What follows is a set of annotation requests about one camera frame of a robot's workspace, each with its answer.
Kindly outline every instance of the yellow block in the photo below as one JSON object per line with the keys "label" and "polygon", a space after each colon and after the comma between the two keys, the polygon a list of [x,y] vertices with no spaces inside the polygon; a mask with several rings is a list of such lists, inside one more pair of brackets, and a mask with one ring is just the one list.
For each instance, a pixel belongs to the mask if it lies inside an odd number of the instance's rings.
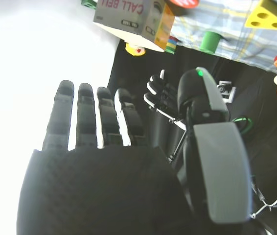
{"label": "yellow block", "polygon": [[247,18],[245,27],[277,30],[277,3],[261,0]]}

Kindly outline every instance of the small robotic hand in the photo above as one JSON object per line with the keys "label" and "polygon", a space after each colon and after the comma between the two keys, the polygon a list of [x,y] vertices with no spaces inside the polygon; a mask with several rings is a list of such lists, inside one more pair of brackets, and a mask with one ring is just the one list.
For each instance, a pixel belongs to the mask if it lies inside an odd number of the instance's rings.
{"label": "small robotic hand", "polygon": [[160,149],[147,146],[126,90],[118,90],[114,102],[106,88],[97,90],[104,139],[98,149],[93,91],[80,85],[76,148],[68,151],[74,89],[63,81],[43,150],[34,150],[24,177],[17,235],[265,234],[250,219],[247,154],[235,124],[226,122],[229,113],[210,74],[191,70],[178,90],[163,83],[161,93],[159,79],[149,84],[153,96],[144,98],[160,100],[151,103],[185,127],[178,174]]}

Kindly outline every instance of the cardboard box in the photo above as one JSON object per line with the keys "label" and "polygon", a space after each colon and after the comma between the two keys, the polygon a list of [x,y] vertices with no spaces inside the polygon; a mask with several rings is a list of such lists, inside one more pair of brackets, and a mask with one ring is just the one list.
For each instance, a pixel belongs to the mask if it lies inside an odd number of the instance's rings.
{"label": "cardboard box", "polygon": [[94,23],[125,42],[164,51],[174,15],[164,0],[98,0]]}

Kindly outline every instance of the white background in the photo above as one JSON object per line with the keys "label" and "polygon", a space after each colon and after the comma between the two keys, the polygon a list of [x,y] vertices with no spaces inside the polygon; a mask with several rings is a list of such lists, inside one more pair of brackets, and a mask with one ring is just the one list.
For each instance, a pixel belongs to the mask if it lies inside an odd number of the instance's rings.
{"label": "white background", "polygon": [[93,14],[80,0],[0,0],[0,234],[16,234],[24,173],[59,82],[71,80],[76,94],[82,82],[94,91],[108,84],[119,39],[93,25]]}

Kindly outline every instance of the plaid tablecloth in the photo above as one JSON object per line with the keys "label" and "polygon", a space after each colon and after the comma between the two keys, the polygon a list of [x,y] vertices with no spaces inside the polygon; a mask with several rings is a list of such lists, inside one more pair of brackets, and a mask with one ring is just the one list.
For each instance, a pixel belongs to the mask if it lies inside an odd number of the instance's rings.
{"label": "plaid tablecloth", "polygon": [[259,0],[200,0],[187,16],[176,17],[171,35],[179,45],[199,50],[206,31],[224,37],[215,55],[277,72],[277,30],[244,26]]}

